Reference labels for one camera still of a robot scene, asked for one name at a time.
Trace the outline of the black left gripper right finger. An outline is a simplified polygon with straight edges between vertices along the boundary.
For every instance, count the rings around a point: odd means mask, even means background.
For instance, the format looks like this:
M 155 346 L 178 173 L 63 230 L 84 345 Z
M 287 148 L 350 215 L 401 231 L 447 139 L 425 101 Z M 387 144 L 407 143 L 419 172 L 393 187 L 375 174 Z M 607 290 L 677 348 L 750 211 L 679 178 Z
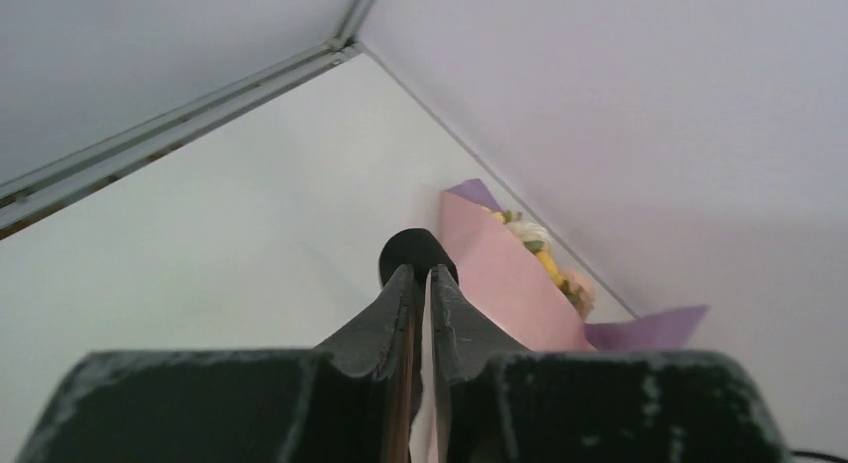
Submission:
M 439 462 L 788 462 L 755 383 L 705 351 L 533 352 L 431 273 Z

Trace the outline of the yellow flower bunch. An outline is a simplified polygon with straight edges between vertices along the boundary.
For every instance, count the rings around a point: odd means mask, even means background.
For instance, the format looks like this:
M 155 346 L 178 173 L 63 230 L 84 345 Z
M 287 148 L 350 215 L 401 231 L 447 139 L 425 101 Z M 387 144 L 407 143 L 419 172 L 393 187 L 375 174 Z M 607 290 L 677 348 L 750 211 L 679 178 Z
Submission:
M 594 284 L 578 270 L 557 264 L 552 254 L 553 238 L 549 231 L 540 224 L 526 220 L 521 212 L 490 208 L 487 211 L 534 255 L 549 279 L 586 321 L 596 301 Z

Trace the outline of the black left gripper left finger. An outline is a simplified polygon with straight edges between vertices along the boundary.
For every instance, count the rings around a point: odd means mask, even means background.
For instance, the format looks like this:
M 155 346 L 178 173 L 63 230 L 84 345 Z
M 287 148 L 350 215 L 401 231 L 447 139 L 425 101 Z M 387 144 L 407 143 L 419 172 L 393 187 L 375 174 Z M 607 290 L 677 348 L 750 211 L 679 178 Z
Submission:
M 61 380 L 21 462 L 406 462 L 416 281 L 312 348 L 110 351 Z

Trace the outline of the pink purple wrapping paper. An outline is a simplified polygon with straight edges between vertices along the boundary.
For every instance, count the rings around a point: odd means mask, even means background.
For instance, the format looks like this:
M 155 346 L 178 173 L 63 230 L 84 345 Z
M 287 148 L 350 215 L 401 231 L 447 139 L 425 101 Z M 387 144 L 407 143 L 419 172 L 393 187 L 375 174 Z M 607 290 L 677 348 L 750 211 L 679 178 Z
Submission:
M 696 305 L 622 322 L 584 321 L 534 255 L 487 208 L 505 211 L 479 179 L 444 190 L 439 239 L 456 265 L 464 297 L 531 351 L 678 350 L 708 312 Z

